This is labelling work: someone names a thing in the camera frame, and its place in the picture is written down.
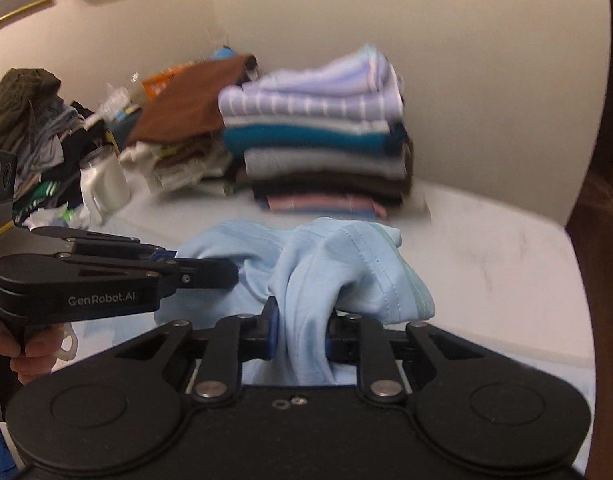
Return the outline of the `person's left hand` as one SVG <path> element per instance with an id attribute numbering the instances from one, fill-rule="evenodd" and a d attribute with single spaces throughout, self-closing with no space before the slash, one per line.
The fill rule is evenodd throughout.
<path id="1" fill-rule="evenodd" d="M 10 359 L 10 369 L 17 374 L 21 385 L 27 385 L 52 371 L 58 360 L 56 353 L 62 349 L 66 337 L 64 324 L 52 325 L 34 333 L 21 349 L 0 320 L 0 356 Z"/>

